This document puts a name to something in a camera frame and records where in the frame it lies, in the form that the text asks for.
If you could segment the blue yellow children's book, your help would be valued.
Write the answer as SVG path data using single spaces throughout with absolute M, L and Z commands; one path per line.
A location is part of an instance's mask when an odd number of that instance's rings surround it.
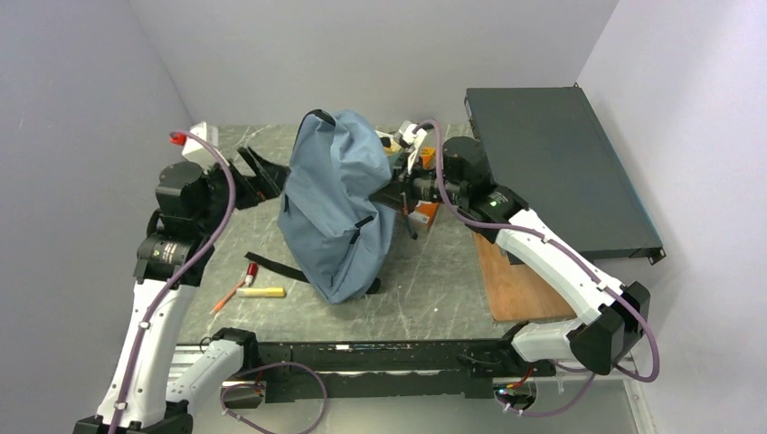
M 420 149 L 421 166 L 426 170 L 431 170 L 434 167 L 435 152 L 436 149 L 434 147 L 422 147 Z

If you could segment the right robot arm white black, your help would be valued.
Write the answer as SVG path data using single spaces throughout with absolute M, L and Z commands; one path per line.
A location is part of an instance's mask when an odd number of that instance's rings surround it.
M 559 322 L 522 321 L 502 338 L 498 362 L 519 375 L 539 361 L 574 360 L 583 370 L 606 375 L 642 338 L 649 341 L 652 367 L 634 379 L 653 382 L 659 353 L 648 324 L 650 293 L 639 282 L 623 284 L 590 263 L 556 235 L 510 188 L 497 184 L 478 141 L 454 137 L 436 150 L 441 167 L 424 166 L 415 145 L 378 140 L 390 159 L 392 179 L 376 199 L 411 212 L 418 201 L 443 203 L 476 234 L 545 281 L 573 310 Z

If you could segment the blue grey backpack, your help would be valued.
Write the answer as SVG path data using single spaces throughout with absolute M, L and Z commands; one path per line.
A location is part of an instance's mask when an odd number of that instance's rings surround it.
M 308 112 L 298 128 L 278 216 L 297 265 L 254 252 L 246 258 L 310 284 L 330 304 L 376 291 L 397 212 L 373 196 L 391 179 L 384 146 L 365 118 L 350 110 Z

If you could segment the orange children's book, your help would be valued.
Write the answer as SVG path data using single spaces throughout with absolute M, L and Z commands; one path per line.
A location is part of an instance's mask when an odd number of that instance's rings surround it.
M 418 201 L 411 211 L 408 211 L 409 222 L 415 229 L 429 230 L 435 222 L 440 205 L 438 203 Z

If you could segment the yellow highlighter marker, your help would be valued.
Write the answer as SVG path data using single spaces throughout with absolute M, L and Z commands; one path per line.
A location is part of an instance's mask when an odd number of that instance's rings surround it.
M 284 288 L 237 288 L 238 297 L 275 297 L 284 298 L 287 292 Z

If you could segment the yellow small book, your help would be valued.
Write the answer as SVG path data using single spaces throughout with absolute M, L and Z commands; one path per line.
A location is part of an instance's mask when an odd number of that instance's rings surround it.
M 397 156 L 402 152 L 402 146 L 393 133 L 386 133 L 379 130 L 376 130 L 375 133 L 379 137 L 384 153 L 388 157 Z

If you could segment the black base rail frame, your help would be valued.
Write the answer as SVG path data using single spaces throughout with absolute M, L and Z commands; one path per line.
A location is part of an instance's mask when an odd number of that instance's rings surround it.
M 527 363 L 497 338 L 415 341 L 262 342 L 264 374 L 231 374 L 227 384 L 258 382 L 268 403 L 304 399 L 461 395 L 493 396 L 495 389 L 521 382 L 520 391 L 589 374 L 574 361 Z

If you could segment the brown wooden board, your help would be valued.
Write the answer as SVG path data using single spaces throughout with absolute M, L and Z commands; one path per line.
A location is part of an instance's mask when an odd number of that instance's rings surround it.
M 573 309 L 526 265 L 512 265 L 501 250 L 477 233 L 472 235 L 488 298 L 497 323 L 574 319 Z

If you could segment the red white glue stick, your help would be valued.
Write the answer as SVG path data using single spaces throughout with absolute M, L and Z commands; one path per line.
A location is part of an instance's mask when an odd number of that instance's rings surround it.
M 250 287 L 256 278 L 258 274 L 258 264 L 255 262 L 250 262 L 248 264 L 248 267 L 245 272 L 245 276 L 243 278 L 243 285 L 245 287 Z

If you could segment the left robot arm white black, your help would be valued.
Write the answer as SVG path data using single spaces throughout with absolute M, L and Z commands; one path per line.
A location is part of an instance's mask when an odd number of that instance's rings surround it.
M 118 366 L 95 415 L 77 421 L 74 432 L 189 433 L 196 408 L 223 381 L 249 379 L 263 364 L 253 332 L 225 327 L 190 368 L 168 380 L 213 241 L 233 210 L 278 197 L 289 174 L 286 166 L 247 146 L 237 152 L 251 174 L 242 174 L 230 161 L 183 161 L 161 171 L 158 206 L 137 249 L 132 314 Z

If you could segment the dark rack server box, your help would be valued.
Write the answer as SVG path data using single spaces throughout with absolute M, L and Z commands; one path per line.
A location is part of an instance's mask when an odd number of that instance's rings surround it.
M 586 259 L 666 257 L 582 88 L 469 88 L 464 106 L 494 180 Z

